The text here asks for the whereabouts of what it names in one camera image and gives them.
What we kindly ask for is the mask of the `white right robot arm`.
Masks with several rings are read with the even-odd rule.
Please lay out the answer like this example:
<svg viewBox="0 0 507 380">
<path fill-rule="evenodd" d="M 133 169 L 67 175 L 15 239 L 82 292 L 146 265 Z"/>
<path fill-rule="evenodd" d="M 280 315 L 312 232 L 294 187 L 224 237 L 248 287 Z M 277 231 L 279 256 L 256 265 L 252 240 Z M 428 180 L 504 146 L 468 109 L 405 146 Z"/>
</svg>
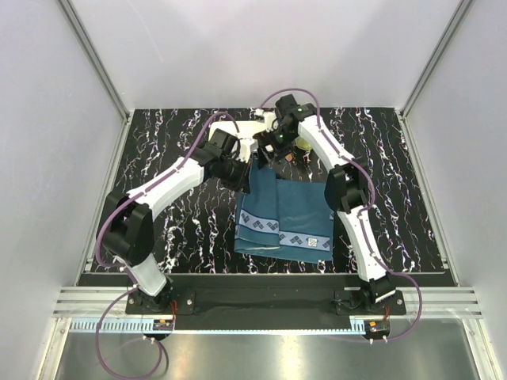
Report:
<svg viewBox="0 0 507 380">
<path fill-rule="evenodd" d="M 285 90 L 272 112 L 261 105 L 255 109 L 263 128 L 254 138 L 264 162 L 280 160 L 300 137 L 310 144 L 327 171 L 324 196 L 340 219 L 356 258 L 360 279 L 356 304 L 377 314 L 395 295 L 395 285 L 380 255 L 369 220 L 375 203 L 375 187 L 368 166 L 355 161 L 326 126 L 318 102 L 298 104 L 291 89 Z"/>
</svg>

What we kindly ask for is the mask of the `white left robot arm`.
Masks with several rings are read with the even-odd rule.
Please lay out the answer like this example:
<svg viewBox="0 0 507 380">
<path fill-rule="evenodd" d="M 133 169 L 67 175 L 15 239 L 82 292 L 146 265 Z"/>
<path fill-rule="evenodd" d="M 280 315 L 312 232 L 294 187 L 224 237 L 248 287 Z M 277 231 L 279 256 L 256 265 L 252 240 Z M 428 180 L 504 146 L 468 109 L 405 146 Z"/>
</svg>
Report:
<svg viewBox="0 0 507 380">
<path fill-rule="evenodd" d="M 171 280 L 154 258 L 154 221 L 176 199 L 209 179 L 240 192 L 247 189 L 248 173 L 257 141 L 241 134 L 215 129 L 208 141 L 191 150 L 146 184 L 129 192 L 113 189 L 105 199 L 97 231 L 95 256 L 113 255 L 112 266 L 125 271 L 153 313 L 165 312 L 171 303 Z"/>
</svg>

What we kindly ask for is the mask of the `blue patterned cloth placemat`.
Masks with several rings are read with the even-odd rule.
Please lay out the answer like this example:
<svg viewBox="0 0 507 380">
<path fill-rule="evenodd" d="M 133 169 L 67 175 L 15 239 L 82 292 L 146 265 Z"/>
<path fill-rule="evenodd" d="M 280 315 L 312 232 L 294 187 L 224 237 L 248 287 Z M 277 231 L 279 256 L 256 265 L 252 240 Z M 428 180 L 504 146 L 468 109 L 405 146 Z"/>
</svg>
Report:
<svg viewBox="0 0 507 380">
<path fill-rule="evenodd" d="M 333 258 L 334 213 L 323 183 L 278 179 L 253 160 L 249 185 L 237 198 L 236 253 L 311 264 Z"/>
</svg>

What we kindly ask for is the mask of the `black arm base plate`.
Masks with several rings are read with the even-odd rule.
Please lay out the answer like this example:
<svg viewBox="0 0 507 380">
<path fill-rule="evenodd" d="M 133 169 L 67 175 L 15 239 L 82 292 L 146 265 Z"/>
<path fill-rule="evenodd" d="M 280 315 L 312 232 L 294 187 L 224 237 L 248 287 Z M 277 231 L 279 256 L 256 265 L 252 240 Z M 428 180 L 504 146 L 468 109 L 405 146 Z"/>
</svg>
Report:
<svg viewBox="0 0 507 380">
<path fill-rule="evenodd" d="M 156 297 L 141 292 L 127 300 L 128 314 L 165 314 L 171 306 L 180 315 L 206 308 L 254 310 L 320 306 L 337 315 L 402 316 L 406 307 L 397 286 L 387 277 L 370 284 L 357 275 L 174 275 Z"/>
</svg>

